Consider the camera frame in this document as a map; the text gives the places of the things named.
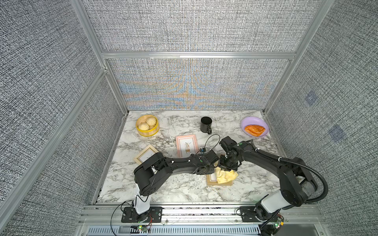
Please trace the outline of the yellow microfibre cloth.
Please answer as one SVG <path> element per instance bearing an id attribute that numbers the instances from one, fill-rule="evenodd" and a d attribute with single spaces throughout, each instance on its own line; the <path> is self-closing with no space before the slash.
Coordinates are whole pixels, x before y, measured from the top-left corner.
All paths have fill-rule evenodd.
<path id="1" fill-rule="evenodd" d="M 218 184 L 232 184 L 233 181 L 238 177 L 238 173 L 231 170 L 226 171 L 220 167 L 215 168 L 216 181 Z"/>

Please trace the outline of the wooden picture frame deer print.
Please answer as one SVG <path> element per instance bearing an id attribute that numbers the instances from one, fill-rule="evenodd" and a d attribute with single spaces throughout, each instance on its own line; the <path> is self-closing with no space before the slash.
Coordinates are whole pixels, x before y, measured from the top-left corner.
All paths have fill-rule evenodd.
<path id="1" fill-rule="evenodd" d="M 232 186 L 233 185 L 233 181 L 230 181 L 227 183 L 218 183 L 215 173 L 207 175 L 206 181 L 207 181 L 208 186 Z"/>

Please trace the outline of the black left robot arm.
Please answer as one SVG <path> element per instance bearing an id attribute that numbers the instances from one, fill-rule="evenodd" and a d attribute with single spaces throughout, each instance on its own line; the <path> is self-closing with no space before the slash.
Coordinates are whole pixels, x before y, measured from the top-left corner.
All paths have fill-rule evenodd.
<path id="1" fill-rule="evenodd" d="M 186 158 L 168 158 L 157 152 L 134 170 L 137 194 L 133 205 L 137 214 L 142 215 L 150 209 L 150 195 L 173 175 L 210 175 L 215 172 L 217 154 L 211 150 L 205 154 L 190 154 Z"/>

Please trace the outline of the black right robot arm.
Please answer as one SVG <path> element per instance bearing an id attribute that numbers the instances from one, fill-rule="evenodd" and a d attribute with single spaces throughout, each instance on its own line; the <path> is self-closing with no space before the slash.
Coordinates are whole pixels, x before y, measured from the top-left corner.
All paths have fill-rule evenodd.
<path id="1" fill-rule="evenodd" d="M 225 156 L 220 158 L 221 168 L 237 171 L 245 161 L 268 170 L 279 179 L 279 190 L 255 205 L 254 214 L 259 221 L 267 222 L 282 209 L 316 203 L 328 195 L 325 178 L 300 158 L 273 155 L 257 148 L 253 140 L 237 143 L 228 136 L 221 139 L 220 146 L 225 151 Z"/>

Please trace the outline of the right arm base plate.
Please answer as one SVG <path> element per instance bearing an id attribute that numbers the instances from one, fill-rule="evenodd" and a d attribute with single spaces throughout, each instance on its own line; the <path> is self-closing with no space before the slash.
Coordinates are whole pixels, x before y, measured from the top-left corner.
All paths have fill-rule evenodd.
<path id="1" fill-rule="evenodd" d="M 274 215 L 261 206 L 241 206 L 239 211 L 243 222 L 267 222 L 268 220 L 279 222 L 284 220 L 280 213 Z"/>

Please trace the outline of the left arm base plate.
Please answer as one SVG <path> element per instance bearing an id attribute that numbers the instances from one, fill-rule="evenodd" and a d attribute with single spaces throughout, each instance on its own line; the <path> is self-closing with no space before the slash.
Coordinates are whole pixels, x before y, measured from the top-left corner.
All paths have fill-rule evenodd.
<path id="1" fill-rule="evenodd" d="M 134 207 L 125 207 L 122 213 L 122 223 L 161 223 L 162 207 L 151 207 L 142 214 L 138 214 Z"/>

